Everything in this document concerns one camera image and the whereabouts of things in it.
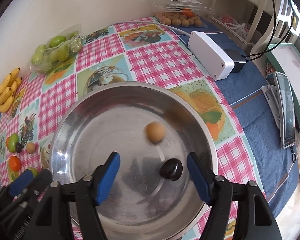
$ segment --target tan ball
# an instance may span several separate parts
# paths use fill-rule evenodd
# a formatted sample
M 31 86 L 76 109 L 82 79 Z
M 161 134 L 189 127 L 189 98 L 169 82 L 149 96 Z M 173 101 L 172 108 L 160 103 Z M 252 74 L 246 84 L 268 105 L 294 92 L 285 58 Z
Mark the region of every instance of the tan ball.
M 196 21 L 194 21 L 194 25 L 197 27 L 200 27 L 202 25 L 202 21 L 196 20 Z
M 193 19 L 188 19 L 189 25 L 193 25 L 194 24 L 194 20 Z
M 179 26 L 179 25 L 181 24 L 181 21 L 180 21 L 179 19 L 177 19 L 177 18 L 174 18 L 174 19 L 172 20 L 172 24 L 173 24 L 174 26 Z
M 166 25 L 170 25 L 171 20 L 169 18 L 165 18 L 163 23 L 166 24 Z
M 156 144 L 166 136 L 166 128 L 162 123 L 151 122 L 145 127 L 146 137 L 150 142 Z
M 179 19 L 180 19 L 180 21 L 182 21 L 182 20 L 186 20 L 187 17 L 186 17 L 185 15 L 181 15 L 181 16 L 179 17 Z
M 181 25 L 182 25 L 183 27 L 188 27 L 188 26 L 190 25 L 190 23 L 189 23 L 189 21 L 187 21 L 187 20 L 182 20 L 182 21 L 181 21 Z
M 34 153 L 34 151 L 35 151 L 35 144 L 33 142 L 28 142 L 27 145 L 26 145 L 26 151 L 29 154 Z

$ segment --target blue gripper pad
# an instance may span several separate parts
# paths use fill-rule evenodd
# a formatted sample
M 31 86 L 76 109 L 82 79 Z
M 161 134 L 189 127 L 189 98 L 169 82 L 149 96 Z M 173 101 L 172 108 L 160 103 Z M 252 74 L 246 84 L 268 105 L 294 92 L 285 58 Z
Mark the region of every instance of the blue gripper pad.
M 120 155 L 116 152 L 98 185 L 97 197 L 95 198 L 95 201 L 98 206 L 100 206 L 102 202 L 108 198 L 109 192 L 111 190 L 115 176 L 118 173 L 119 167 Z
M 18 196 L 22 190 L 33 180 L 33 173 L 31 170 L 25 170 L 10 184 L 9 194 L 12 197 Z
M 187 156 L 187 167 L 200 199 L 209 205 L 211 201 L 209 195 L 209 185 L 204 179 L 199 167 L 197 166 L 191 155 Z

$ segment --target black adapter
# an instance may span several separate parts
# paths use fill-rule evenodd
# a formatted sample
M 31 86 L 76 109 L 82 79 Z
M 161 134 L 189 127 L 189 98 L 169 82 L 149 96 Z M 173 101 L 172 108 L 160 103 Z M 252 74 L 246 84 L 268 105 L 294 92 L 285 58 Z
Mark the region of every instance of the black adapter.
M 247 63 L 246 59 L 235 49 L 223 49 L 226 54 L 233 60 L 234 68 L 230 73 L 238 73 L 241 71 L 243 66 Z

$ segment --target plastic bag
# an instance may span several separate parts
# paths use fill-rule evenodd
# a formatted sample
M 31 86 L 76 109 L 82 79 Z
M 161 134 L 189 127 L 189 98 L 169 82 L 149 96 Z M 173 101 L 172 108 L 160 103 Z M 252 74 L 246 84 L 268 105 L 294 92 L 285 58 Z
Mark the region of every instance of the plastic bag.
M 30 70 L 48 74 L 60 63 L 67 62 L 68 59 L 74 57 L 82 47 L 81 25 L 76 24 L 39 45 L 31 57 Z
M 246 39 L 249 29 L 247 28 L 245 23 L 239 24 L 232 16 L 223 15 L 220 21 L 230 28 L 233 32 L 238 34 L 244 40 Z

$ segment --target phone screen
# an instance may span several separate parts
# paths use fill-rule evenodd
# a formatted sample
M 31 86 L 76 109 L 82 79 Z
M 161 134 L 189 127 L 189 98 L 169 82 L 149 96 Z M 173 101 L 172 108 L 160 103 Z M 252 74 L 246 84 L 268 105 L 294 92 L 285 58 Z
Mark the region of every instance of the phone screen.
M 295 123 L 294 123 L 294 105 L 291 94 L 290 83 L 286 75 L 276 73 L 278 80 L 281 101 L 283 106 L 283 123 L 284 123 L 284 141 L 283 147 L 294 142 L 295 136 Z

